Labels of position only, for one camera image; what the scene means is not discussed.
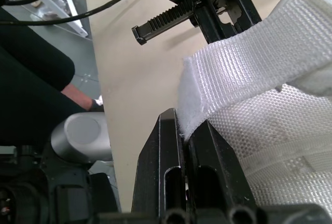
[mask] beige table surface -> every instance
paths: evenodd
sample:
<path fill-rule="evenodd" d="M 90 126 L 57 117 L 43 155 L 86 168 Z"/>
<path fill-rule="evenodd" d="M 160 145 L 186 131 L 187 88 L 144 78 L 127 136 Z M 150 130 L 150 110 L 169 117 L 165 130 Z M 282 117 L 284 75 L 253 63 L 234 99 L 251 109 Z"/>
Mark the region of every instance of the beige table surface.
<path fill-rule="evenodd" d="M 87 0 L 92 9 L 109 0 Z M 265 18 L 279 0 L 253 0 Z M 139 45 L 131 27 L 173 4 L 123 0 L 90 18 L 101 91 L 123 211 L 130 211 L 138 155 L 158 115 L 176 107 L 182 58 L 206 45 L 189 21 Z"/>

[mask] gray cylindrical object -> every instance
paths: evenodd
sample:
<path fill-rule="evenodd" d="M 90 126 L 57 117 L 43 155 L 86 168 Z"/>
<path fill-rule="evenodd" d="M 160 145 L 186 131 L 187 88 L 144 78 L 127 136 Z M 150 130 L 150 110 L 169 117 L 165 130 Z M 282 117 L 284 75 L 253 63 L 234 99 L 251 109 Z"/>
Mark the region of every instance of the gray cylindrical object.
<path fill-rule="evenodd" d="M 112 160 L 104 113 L 71 115 L 54 129 L 51 144 L 56 154 L 69 162 Z"/>

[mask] white nylon strap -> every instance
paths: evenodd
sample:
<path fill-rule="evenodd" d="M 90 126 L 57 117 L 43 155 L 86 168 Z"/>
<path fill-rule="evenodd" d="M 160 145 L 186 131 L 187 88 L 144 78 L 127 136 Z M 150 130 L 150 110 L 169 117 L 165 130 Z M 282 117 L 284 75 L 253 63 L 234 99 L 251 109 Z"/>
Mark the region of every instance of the white nylon strap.
<path fill-rule="evenodd" d="M 177 110 L 185 139 L 220 109 L 331 61 L 332 0 L 286 0 L 261 23 L 185 59 Z"/>

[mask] gray floor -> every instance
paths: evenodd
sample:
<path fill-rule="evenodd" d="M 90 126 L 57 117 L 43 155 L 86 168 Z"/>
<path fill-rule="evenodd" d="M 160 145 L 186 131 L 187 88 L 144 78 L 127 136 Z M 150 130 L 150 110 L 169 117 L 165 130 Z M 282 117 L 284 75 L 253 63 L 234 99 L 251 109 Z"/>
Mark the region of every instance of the gray floor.
<path fill-rule="evenodd" d="M 87 10 L 86 0 L 73 1 L 78 13 L 83 13 Z M 36 12 L 37 10 L 31 5 L 25 5 L 25 7 L 33 12 Z M 31 13 L 21 6 L 9 6 L 4 8 L 19 20 L 31 21 Z M 85 30 L 89 33 L 87 38 L 82 38 L 55 26 L 36 26 L 32 27 L 32 29 L 73 60 L 76 72 L 72 83 L 88 96 L 97 99 L 100 96 L 100 86 L 93 43 L 91 40 L 89 20 L 83 19 L 82 24 Z M 67 24 L 62 24 L 60 26 L 71 32 L 75 32 Z M 12 147 L 0 147 L 0 153 L 9 153 L 11 151 L 13 151 Z M 97 162 L 91 168 L 90 172 L 104 172 L 109 176 L 109 181 L 115 193 L 117 204 L 120 206 L 114 167 L 109 164 Z"/>

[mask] black pants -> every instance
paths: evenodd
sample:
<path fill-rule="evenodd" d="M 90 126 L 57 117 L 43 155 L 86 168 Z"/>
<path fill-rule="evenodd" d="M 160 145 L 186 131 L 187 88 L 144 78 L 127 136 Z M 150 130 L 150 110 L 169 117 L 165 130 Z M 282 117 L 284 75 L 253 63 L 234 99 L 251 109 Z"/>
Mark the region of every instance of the black pants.
<path fill-rule="evenodd" d="M 13 16 L 0 8 L 0 19 Z M 52 130 L 85 112 L 61 91 L 74 63 L 29 27 L 0 26 L 0 145 L 42 144 Z"/>

